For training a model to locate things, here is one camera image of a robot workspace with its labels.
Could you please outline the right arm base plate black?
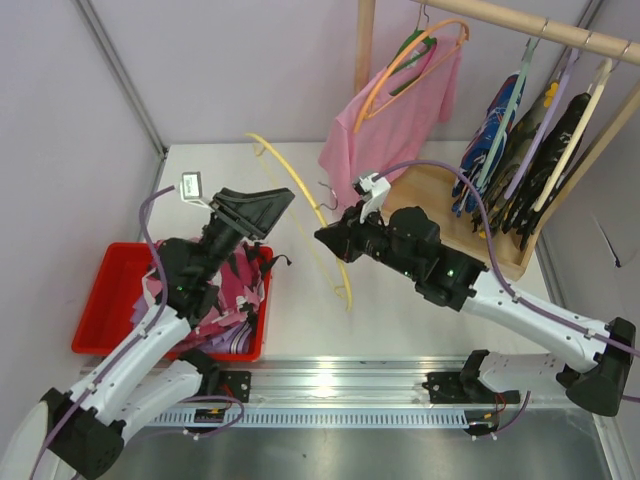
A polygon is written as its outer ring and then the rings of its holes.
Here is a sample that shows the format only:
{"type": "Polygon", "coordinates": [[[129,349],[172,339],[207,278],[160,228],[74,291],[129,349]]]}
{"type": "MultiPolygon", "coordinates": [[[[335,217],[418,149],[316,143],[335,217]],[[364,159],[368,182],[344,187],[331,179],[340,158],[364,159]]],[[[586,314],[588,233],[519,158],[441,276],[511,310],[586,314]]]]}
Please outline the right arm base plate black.
{"type": "Polygon", "coordinates": [[[421,384],[433,404],[491,404],[515,405],[521,402],[517,390],[498,392],[482,384],[477,378],[466,378],[460,371],[430,372],[421,384]]]}

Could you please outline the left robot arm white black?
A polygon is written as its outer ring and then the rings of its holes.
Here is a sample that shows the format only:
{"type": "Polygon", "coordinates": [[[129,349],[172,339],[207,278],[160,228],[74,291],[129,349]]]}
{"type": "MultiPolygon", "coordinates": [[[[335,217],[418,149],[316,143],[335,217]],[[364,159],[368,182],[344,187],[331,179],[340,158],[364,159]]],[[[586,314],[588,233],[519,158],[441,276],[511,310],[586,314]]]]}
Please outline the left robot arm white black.
{"type": "Polygon", "coordinates": [[[217,389],[219,367],[198,349],[180,354],[156,386],[138,385],[212,309],[219,292],[212,281],[236,249],[245,240],[265,239],[294,197],[287,188],[250,194],[224,188],[208,205],[210,220],[199,240],[172,237],[148,245],[161,282],[158,297],[89,375],[66,392],[52,388],[42,397],[48,414],[42,453],[97,479],[150,420],[217,389]]]}

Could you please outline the pink camouflage trousers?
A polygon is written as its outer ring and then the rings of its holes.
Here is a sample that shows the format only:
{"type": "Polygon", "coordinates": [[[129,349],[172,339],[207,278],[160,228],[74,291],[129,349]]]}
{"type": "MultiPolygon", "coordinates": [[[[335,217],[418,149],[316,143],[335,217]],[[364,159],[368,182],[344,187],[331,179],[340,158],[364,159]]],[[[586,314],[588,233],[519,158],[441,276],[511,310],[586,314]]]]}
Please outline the pink camouflage trousers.
{"type": "Polygon", "coordinates": [[[266,298],[266,277],[280,258],[280,256],[268,256],[266,247],[259,242],[245,241],[235,249],[229,261],[222,266],[210,282],[218,289],[218,293],[208,312],[213,307],[219,311],[222,311],[224,307],[230,307],[236,303],[237,297],[243,297],[247,301],[259,304],[253,332],[249,336],[248,352],[231,355],[245,355],[250,352],[251,338],[257,332],[259,310],[266,298]]]}

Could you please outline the yellow hanger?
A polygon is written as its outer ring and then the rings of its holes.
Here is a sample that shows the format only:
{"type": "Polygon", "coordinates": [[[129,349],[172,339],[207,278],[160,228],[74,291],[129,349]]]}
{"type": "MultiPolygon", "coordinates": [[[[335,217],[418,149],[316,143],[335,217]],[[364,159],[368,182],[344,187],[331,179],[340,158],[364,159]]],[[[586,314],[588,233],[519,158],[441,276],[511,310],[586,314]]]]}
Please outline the yellow hanger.
{"type": "MultiPolygon", "coordinates": [[[[287,175],[290,179],[295,183],[300,193],[303,195],[306,204],[308,205],[308,209],[313,213],[316,217],[316,221],[320,227],[326,227],[328,225],[328,220],[326,216],[321,212],[322,206],[316,201],[313,193],[311,192],[308,185],[299,175],[298,171],[294,168],[294,166],[274,147],[272,143],[267,141],[261,135],[254,132],[245,132],[244,136],[251,140],[251,145],[253,148],[254,156],[258,159],[264,173],[267,178],[271,182],[272,185],[276,185],[277,179],[275,174],[268,166],[266,161],[263,159],[263,156],[266,152],[268,152],[286,171],[287,175]]],[[[325,262],[320,257],[319,252],[312,244],[311,234],[303,227],[299,218],[294,214],[290,213],[289,217],[293,221],[294,225],[298,229],[299,233],[302,235],[304,239],[306,250],[313,257],[317,269],[322,273],[325,280],[327,281],[329,287],[331,288],[333,294],[341,299],[345,304],[345,311],[351,312],[353,309],[353,291],[352,285],[350,281],[349,274],[345,267],[345,263],[341,260],[336,260],[335,264],[340,274],[341,282],[336,283],[329,273],[329,269],[325,262]]]]}

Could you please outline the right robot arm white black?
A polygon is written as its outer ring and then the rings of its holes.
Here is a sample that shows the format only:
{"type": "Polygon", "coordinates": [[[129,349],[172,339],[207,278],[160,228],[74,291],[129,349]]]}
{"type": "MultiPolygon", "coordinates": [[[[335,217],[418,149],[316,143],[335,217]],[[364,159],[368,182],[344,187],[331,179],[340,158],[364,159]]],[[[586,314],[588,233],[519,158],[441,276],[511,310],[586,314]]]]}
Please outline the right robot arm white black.
{"type": "Polygon", "coordinates": [[[582,317],[515,290],[497,270],[441,242],[440,227],[419,207],[388,221],[359,206],[314,234],[338,259],[361,256],[409,278],[428,302],[491,320],[545,348],[561,363],[555,379],[577,406],[601,416],[618,414],[635,348],[636,327],[582,317]]]}

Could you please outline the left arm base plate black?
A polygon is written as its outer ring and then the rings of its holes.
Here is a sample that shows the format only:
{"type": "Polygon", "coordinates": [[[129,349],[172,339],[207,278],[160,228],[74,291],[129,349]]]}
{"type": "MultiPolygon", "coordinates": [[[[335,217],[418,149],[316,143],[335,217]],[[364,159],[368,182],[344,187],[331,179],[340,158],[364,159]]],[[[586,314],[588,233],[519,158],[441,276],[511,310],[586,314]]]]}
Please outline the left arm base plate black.
{"type": "Polygon", "coordinates": [[[251,391],[251,381],[252,373],[250,371],[221,371],[214,393],[247,403],[251,391]]]}

